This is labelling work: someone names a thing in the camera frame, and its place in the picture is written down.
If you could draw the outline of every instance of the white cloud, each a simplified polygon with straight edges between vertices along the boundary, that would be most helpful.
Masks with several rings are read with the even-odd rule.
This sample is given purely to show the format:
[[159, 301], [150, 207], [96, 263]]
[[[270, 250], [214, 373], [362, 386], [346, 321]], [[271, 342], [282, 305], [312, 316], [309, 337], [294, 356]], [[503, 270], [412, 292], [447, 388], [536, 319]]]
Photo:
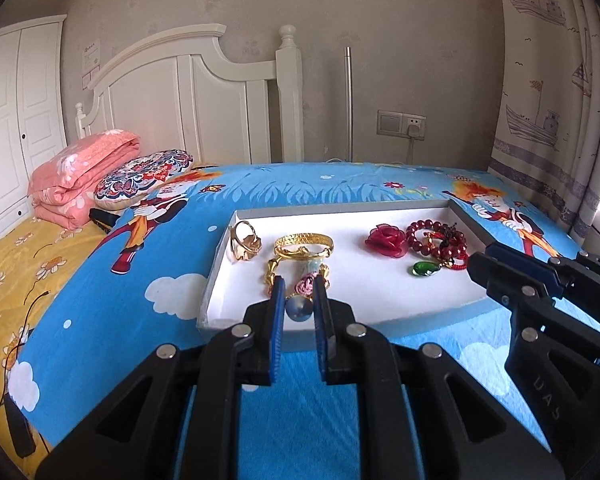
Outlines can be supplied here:
[[40, 390], [33, 380], [33, 369], [27, 362], [15, 362], [9, 372], [9, 394], [20, 409], [32, 412], [40, 400]]
[[462, 350], [459, 361], [491, 395], [504, 396], [511, 386], [504, 369], [508, 355], [509, 346], [495, 349], [487, 343], [472, 343]]
[[195, 319], [200, 309], [206, 278], [202, 274], [163, 276], [149, 283], [144, 297], [153, 302], [158, 314], [175, 314], [179, 319]]

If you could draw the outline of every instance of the white wardrobe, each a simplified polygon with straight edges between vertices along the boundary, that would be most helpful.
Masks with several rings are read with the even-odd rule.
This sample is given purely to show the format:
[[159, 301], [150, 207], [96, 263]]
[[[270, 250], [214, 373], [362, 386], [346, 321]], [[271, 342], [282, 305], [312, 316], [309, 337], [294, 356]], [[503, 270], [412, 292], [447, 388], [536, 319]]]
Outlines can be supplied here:
[[0, 236], [32, 212], [29, 176], [66, 146], [60, 104], [65, 15], [0, 29]]

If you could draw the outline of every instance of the red rose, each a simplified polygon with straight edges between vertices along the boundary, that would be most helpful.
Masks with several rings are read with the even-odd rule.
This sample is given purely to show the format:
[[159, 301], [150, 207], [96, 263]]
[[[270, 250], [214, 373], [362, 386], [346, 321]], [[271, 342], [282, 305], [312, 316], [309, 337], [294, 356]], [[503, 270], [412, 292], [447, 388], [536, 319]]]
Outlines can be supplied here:
[[409, 250], [404, 231], [388, 224], [380, 224], [372, 229], [365, 244], [375, 252], [392, 258], [401, 258]]

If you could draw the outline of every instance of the tray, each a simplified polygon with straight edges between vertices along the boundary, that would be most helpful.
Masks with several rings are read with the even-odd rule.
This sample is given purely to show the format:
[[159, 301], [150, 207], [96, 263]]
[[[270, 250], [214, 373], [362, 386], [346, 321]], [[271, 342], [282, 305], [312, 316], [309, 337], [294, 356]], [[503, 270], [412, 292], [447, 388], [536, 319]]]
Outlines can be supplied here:
[[[442, 269], [423, 278], [410, 267], [423, 259], [409, 251], [389, 258], [369, 251], [364, 240], [376, 224], [404, 229], [419, 219], [458, 224], [466, 237], [468, 253], [484, 250], [493, 236], [452, 200], [409, 200], [338, 205], [294, 206], [236, 211], [230, 226], [248, 220], [262, 239], [262, 250], [248, 262], [236, 262], [230, 248], [229, 228], [222, 235], [203, 294], [197, 326], [203, 336], [242, 320], [246, 308], [267, 299], [263, 282], [273, 244], [283, 235], [316, 232], [334, 241], [325, 259], [331, 274], [330, 298], [349, 303], [356, 319], [388, 337], [432, 330], [476, 316], [498, 306], [465, 270]], [[288, 293], [302, 273], [300, 262], [282, 261], [278, 267]], [[283, 350], [315, 349], [314, 318], [295, 322], [285, 316]]]

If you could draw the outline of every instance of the green pendant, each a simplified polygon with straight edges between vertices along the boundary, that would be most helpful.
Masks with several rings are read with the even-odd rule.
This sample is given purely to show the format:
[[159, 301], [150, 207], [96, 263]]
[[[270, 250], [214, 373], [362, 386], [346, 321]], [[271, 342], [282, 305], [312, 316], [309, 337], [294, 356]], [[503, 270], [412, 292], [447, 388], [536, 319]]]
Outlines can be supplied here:
[[411, 267], [414, 276], [430, 276], [440, 270], [440, 265], [433, 262], [417, 262]]

